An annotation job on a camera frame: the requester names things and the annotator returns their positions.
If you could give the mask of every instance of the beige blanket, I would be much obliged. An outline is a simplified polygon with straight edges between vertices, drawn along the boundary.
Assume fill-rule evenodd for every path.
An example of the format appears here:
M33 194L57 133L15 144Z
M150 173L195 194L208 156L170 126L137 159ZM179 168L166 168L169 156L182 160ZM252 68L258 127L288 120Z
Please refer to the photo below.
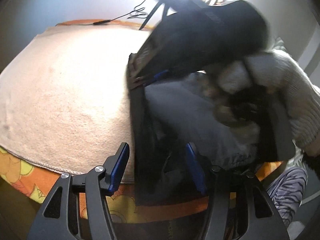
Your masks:
M33 41L0 75L0 145L27 162L81 174L128 142L123 182L133 181L125 68L149 32L59 26Z

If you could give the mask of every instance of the blue gripper pad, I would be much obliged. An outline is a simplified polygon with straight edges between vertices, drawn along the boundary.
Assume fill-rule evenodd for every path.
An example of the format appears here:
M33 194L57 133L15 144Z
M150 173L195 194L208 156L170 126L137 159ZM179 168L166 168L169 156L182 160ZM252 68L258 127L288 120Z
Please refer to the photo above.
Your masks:
M201 194L205 194L207 186L205 184L205 174L197 159L198 151L194 143L188 143L186 146L186 163L191 173L193 182Z
M118 190L130 155L129 145L121 143L115 155L106 160L106 174L110 174L108 191L112 194Z

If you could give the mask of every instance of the metal screw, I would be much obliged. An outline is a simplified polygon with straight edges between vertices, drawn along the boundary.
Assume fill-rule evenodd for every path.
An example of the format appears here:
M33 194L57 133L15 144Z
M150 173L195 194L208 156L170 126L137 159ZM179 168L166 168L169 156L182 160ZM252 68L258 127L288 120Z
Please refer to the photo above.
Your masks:
M254 178L254 174L252 172L248 172L246 175L247 175L247 177L249 179L253 179Z
M70 174L67 173L67 172L64 172L64 173L61 174L61 178L63 178L63 179L66 179L66 178L68 178L69 176L70 176Z
M95 170L96 172L103 171L103 166L97 166L97 167L94 168L94 170Z
M217 166L217 165L213 165L213 166L211 167L211 170L212 170L212 171L215 171L215 172L218 172L218 171L221 170L221 168L220 168L219 166Z

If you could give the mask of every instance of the power cord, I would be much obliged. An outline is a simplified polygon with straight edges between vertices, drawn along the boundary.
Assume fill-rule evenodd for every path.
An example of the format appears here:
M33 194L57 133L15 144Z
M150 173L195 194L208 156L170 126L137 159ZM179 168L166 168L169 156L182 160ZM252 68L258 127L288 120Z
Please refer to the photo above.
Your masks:
M95 22L93 23L92 25L101 25L101 24L105 24L105 23L109 23L109 22L112 22L116 19L119 19L121 17L124 17L124 16L127 16L127 15L130 15L127 19L145 19L148 17L148 13L144 12L144 10L146 9L145 7L141 7L141 8L138 8L139 6L141 6L146 0L144 0L142 3L140 3L139 5L135 6L133 8L133 11L127 13L127 14L124 14L124 15L121 15L117 18L114 18L112 20L104 20L104 21L99 21L99 22Z

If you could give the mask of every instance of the person's hand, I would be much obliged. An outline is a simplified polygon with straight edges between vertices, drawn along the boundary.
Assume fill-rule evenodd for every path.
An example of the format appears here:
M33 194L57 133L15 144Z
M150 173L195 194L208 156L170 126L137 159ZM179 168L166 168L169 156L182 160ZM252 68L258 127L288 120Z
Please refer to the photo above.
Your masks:
M268 93L279 91L285 101L295 144L309 156L320 154L320 93L304 71L285 52L273 50L247 57L248 67L258 85ZM250 87L251 81L242 62L207 66L205 94L215 101L216 119L230 127L239 140L256 142L259 127L236 119L228 106L228 95Z

